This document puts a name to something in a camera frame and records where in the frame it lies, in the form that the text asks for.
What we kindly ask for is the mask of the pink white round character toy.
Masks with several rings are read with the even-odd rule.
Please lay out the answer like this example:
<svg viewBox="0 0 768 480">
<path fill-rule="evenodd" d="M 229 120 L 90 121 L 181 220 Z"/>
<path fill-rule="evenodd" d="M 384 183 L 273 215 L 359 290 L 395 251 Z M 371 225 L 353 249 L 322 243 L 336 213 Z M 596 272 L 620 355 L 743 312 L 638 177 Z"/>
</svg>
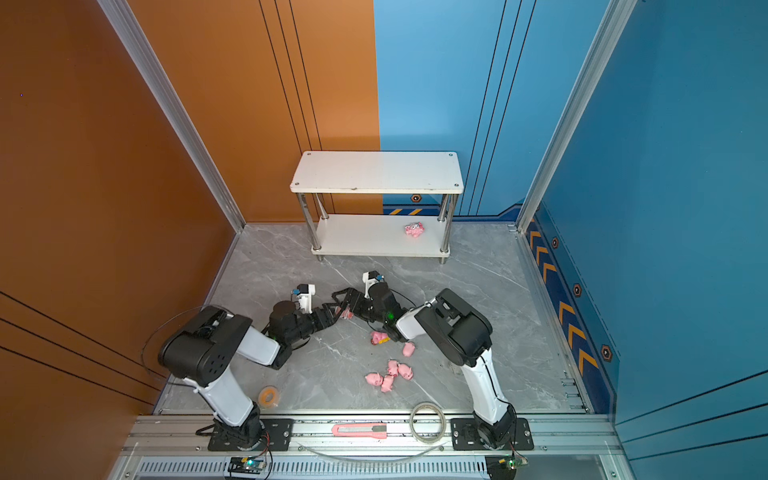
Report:
<svg viewBox="0 0 768 480">
<path fill-rule="evenodd" d="M 349 308 L 345 308 L 343 311 L 340 312 L 340 315 L 339 315 L 340 319 L 347 319 L 347 320 L 351 320 L 354 317 L 355 317 L 354 313 Z"/>
</svg>

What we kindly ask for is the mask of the pink yellow figure toy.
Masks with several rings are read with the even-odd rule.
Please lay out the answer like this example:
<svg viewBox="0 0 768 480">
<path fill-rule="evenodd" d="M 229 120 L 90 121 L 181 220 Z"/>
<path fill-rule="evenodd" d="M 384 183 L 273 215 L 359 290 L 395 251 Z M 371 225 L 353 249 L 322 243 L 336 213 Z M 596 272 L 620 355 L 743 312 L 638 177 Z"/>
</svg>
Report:
<svg viewBox="0 0 768 480">
<path fill-rule="evenodd" d="M 371 344 L 381 345 L 390 341 L 390 337 L 386 332 L 372 331 L 371 332 Z"/>
</svg>

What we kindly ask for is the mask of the pink bow character toy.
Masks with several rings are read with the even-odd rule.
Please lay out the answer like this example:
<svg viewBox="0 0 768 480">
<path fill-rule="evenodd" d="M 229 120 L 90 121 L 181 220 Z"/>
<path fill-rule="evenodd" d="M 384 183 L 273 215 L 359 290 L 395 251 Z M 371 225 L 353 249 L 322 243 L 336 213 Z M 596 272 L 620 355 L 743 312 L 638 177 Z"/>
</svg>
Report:
<svg viewBox="0 0 768 480">
<path fill-rule="evenodd" d="M 418 238 L 424 234 L 425 227 L 421 222 L 413 222 L 404 227 L 404 232 L 412 238 Z"/>
</svg>

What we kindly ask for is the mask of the white two-tier shelf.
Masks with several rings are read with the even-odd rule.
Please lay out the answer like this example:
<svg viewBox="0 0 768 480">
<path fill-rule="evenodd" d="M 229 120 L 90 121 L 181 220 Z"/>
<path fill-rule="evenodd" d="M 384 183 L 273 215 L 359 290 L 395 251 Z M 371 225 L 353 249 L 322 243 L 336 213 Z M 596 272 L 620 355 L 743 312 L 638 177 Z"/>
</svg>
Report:
<svg viewBox="0 0 768 480">
<path fill-rule="evenodd" d="M 450 256 L 453 217 L 464 191 L 455 152 L 306 151 L 290 182 L 317 258 L 327 256 L 435 258 Z M 325 195 L 440 195 L 435 216 L 329 214 Z M 421 222 L 418 238 L 404 227 Z"/>
</svg>

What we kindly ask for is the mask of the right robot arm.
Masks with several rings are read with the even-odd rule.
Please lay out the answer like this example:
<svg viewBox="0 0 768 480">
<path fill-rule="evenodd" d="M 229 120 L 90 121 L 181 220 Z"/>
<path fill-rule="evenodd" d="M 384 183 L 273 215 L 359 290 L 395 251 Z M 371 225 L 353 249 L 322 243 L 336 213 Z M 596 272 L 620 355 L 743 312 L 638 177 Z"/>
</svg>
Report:
<svg viewBox="0 0 768 480">
<path fill-rule="evenodd" d="M 517 413 L 502 391 L 492 359 L 490 321 L 454 291 L 446 288 L 421 305 L 406 309 L 387 282 L 375 281 L 361 292 L 349 287 L 332 294 L 341 313 L 378 324 L 391 339 L 409 342 L 425 335 L 459 366 L 473 401 L 478 434 L 493 447 L 507 441 Z"/>
</svg>

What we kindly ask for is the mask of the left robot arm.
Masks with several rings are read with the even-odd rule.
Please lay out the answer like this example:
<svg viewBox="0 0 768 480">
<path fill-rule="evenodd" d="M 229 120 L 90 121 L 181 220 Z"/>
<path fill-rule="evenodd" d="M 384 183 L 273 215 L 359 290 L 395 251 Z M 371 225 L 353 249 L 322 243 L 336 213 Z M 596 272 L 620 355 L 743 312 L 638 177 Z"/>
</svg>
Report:
<svg viewBox="0 0 768 480">
<path fill-rule="evenodd" d="M 258 405 L 232 373 L 233 358 L 241 356 L 278 370 L 290 358 L 295 343 L 338 319 L 338 309 L 327 304 L 308 310 L 296 301 L 281 301 L 261 331 L 248 317 L 206 306 L 165 341 L 158 362 L 205 400 L 219 425 L 253 436 Z"/>
</svg>

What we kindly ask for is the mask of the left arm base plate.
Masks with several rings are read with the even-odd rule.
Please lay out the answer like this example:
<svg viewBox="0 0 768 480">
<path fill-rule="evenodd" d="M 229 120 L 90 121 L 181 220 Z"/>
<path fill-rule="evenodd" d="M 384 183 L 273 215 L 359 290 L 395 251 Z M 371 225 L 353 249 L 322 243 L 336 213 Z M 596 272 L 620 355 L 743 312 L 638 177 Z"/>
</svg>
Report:
<svg viewBox="0 0 768 480">
<path fill-rule="evenodd" d="M 209 433 L 208 451 L 213 452 L 285 452 L 289 449 L 294 420 L 290 418 L 249 420 L 232 427 L 215 420 L 210 427 L 198 430 Z"/>
</svg>

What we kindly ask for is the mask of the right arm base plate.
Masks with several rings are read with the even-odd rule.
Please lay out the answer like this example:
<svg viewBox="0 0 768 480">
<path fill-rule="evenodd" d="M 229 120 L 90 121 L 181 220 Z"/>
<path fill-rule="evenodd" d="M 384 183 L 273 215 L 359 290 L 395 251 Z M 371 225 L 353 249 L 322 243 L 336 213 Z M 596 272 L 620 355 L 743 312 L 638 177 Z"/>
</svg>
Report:
<svg viewBox="0 0 768 480">
<path fill-rule="evenodd" d="M 450 430 L 455 451 L 535 449 L 528 420 L 521 417 L 496 425 L 486 425 L 477 418 L 453 418 Z"/>
</svg>

